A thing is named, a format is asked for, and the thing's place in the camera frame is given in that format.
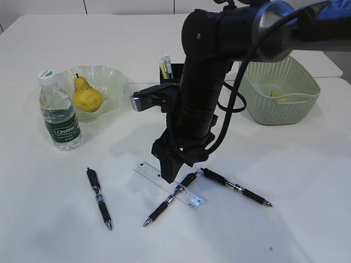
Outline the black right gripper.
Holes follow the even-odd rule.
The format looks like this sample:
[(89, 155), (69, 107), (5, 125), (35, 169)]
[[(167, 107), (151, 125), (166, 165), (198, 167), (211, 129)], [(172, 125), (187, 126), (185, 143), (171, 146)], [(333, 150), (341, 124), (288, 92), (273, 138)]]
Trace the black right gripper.
[(183, 165), (191, 166), (206, 161), (223, 142), (242, 72), (237, 74), (218, 136), (211, 131), (216, 123), (214, 111), (231, 64), (240, 60), (246, 66), (251, 58), (251, 32), (257, 12), (257, 8), (228, 8), (219, 13), (197, 9), (185, 19), (185, 61), (179, 93), (166, 113), (166, 130), (151, 150), (159, 161), (178, 154)]

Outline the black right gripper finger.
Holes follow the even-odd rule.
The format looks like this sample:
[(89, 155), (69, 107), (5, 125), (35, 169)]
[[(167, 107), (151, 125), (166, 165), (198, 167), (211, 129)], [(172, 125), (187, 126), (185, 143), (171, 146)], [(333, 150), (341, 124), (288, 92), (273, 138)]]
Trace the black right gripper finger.
[(183, 166), (183, 159), (178, 155), (166, 155), (160, 159), (161, 177), (172, 183)]

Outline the blue grey right robot arm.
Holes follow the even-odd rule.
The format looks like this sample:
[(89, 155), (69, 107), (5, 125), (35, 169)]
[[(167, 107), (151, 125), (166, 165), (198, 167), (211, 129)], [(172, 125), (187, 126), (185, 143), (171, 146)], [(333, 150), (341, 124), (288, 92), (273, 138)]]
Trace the blue grey right robot arm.
[[(293, 50), (350, 51), (350, 1), (322, 1), (294, 10), (284, 1), (230, 1), (221, 12), (196, 9), (182, 28), (180, 87), (168, 99), (166, 130), (152, 146), (161, 176), (173, 182), (182, 167), (203, 162), (223, 142), (248, 63), (278, 62)], [(241, 62), (222, 128), (214, 111), (231, 63)]]

